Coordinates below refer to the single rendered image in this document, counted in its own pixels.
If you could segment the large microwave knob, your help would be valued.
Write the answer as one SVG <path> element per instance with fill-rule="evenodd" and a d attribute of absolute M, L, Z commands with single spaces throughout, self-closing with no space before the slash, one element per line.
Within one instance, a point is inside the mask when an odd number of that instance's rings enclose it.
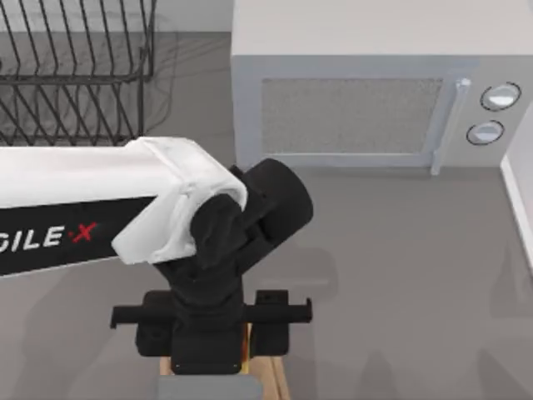
<path fill-rule="evenodd" d="M 521 88 L 513 82 L 488 87 L 480 99 L 481 106 L 491 112 L 512 107 L 521 98 Z"/>

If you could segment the small microwave knob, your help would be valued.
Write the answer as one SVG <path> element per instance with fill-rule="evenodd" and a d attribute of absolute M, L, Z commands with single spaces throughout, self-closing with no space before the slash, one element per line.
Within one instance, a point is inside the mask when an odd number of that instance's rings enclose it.
<path fill-rule="evenodd" d="M 497 142 L 504 134 L 505 127 L 498 121 L 490 120 L 470 127 L 466 140 L 474 146 L 486 146 Z"/>

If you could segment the microwave oven door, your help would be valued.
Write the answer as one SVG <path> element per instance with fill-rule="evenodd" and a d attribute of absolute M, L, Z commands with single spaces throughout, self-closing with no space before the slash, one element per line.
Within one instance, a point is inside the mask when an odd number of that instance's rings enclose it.
<path fill-rule="evenodd" d="M 457 79 L 452 56 L 235 56 L 237 162 L 292 167 L 428 168 Z"/>

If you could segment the pale microwave oven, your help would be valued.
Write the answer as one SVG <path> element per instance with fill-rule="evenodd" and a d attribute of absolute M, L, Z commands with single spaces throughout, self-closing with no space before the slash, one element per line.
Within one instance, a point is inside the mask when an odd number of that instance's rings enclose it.
<path fill-rule="evenodd" d="M 235 56 L 452 56 L 476 69 L 443 168 L 496 168 L 533 106 L 533 0 L 235 0 Z M 515 83 L 506 110 L 481 104 L 490 86 Z M 503 136 L 486 146 L 466 140 L 495 120 Z"/>

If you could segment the pale wooden board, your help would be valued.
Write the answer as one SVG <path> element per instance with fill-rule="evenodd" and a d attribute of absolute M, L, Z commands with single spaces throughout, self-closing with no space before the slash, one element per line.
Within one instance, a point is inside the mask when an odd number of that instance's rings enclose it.
<path fill-rule="evenodd" d="M 181 333 L 161 358 L 156 400 L 291 400 L 283 356 L 253 357 L 250 323 Z"/>

